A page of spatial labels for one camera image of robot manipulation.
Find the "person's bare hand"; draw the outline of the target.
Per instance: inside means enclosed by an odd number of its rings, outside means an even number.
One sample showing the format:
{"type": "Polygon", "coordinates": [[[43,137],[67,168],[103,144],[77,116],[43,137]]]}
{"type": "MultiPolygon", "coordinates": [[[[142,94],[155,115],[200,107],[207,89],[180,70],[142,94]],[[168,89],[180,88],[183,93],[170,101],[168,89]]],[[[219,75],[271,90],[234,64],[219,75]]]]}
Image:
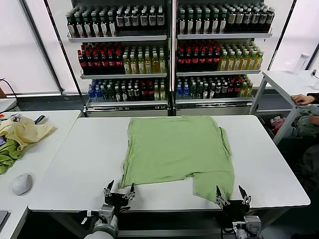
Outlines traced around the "person's bare hand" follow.
{"type": "Polygon", "coordinates": [[[312,101],[314,100],[314,98],[312,96],[305,96],[305,95],[292,95],[291,99],[294,101],[294,103],[296,105],[309,105],[310,103],[312,103],[312,101]]]}

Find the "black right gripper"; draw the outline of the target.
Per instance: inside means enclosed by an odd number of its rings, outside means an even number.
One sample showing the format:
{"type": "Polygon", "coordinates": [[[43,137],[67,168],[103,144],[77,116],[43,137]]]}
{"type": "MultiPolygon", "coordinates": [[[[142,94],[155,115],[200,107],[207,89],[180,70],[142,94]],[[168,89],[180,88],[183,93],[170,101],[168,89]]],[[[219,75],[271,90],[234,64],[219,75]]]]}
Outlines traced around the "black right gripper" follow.
{"type": "Polygon", "coordinates": [[[227,201],[222,197],[221,191],[216,186],[216,202],[222,206],[223,217],[226,221],[243,221],[244,216],[250,210],[251,196],[239,185],[238,186],[242,200],[227,201]]]}

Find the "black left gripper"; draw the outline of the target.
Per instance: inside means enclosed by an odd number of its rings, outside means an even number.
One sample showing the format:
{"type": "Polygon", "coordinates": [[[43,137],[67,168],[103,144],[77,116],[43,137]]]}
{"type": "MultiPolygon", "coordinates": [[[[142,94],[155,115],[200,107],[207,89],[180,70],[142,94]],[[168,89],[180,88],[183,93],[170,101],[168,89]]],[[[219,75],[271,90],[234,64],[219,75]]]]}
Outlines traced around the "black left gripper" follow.
{"type": "Polygon", "coordinates": [[[107,205],[114,207],[114,212],[124,212],[129,210],[130,201],[135,197],[135,187],[134,183],[131,185],[131,188],[128,193],[112,193],[112,187],[114,180],[112,180],[106,188],[104,188],[104,202],[107,205]]]}

